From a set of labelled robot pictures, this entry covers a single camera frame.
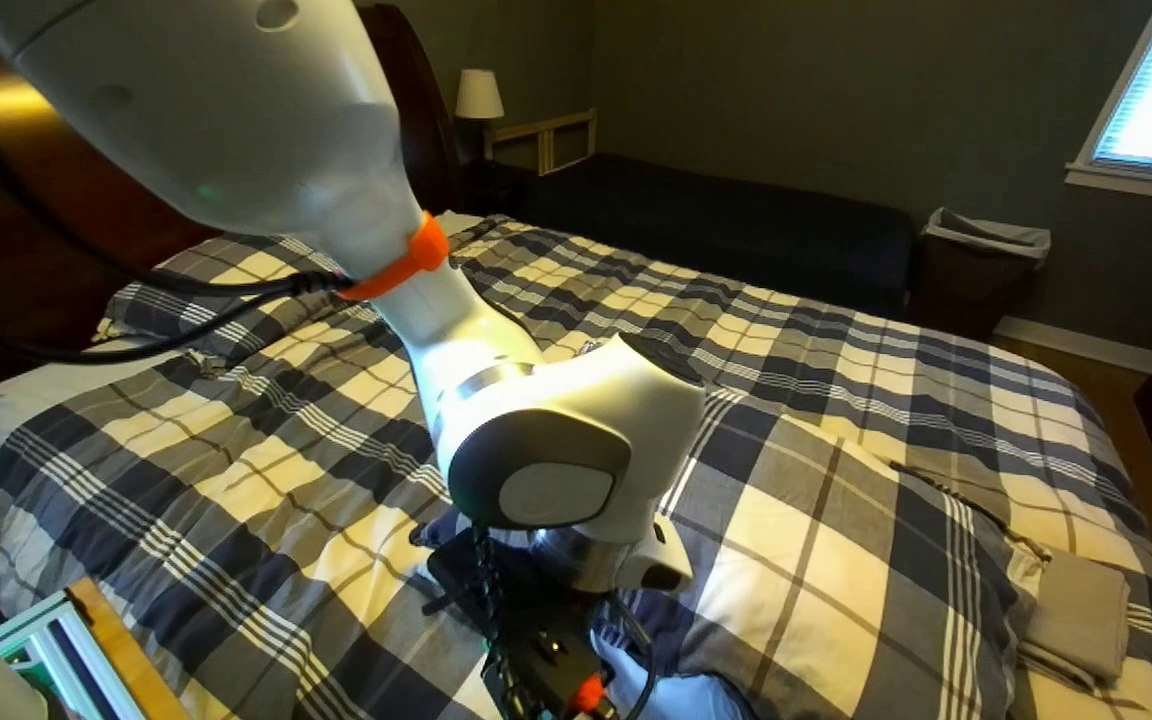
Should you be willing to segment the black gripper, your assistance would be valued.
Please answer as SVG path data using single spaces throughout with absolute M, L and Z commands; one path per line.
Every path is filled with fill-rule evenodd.
M 592 648 L 597 597 L 551 579 L 524 548 L 468 528 L 429 557 L 443 601 L 482 637 L 478 680 L 503 720 L 619 720 Z

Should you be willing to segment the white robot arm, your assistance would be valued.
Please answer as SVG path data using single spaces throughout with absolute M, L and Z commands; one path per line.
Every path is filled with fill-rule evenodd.
M 592 607 L 679 589 L 660 513 L 698 385 L 608 336 L 545 361 L 446 261 L 404 172 L 399 107 L 353 0 L 0 0 L 0 56 L 178 215 L 300 237 L 399 336 L 436 467 L 468 528 L 432 571 L 487 641 L 482 685 L 518 720 L 604 720 Z

